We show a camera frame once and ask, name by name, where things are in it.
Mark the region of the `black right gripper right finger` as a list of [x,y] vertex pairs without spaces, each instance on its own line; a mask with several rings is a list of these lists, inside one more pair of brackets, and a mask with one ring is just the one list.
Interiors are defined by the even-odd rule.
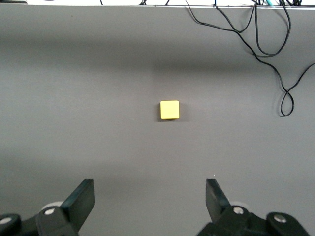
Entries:
[[215,179],[206,180],[206,207],[211,222],[199,236],[308,236],[293,216],[270,212],[265,219],[245,207],[232,205]]

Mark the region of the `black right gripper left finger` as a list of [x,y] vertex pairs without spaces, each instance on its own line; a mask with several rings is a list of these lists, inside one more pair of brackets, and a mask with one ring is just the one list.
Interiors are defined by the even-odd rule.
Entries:
[[60,206],[47,206],[22,220],[16,213],[0,216],[2,236],[77,236],[95,206],[92,179],[83,180]]

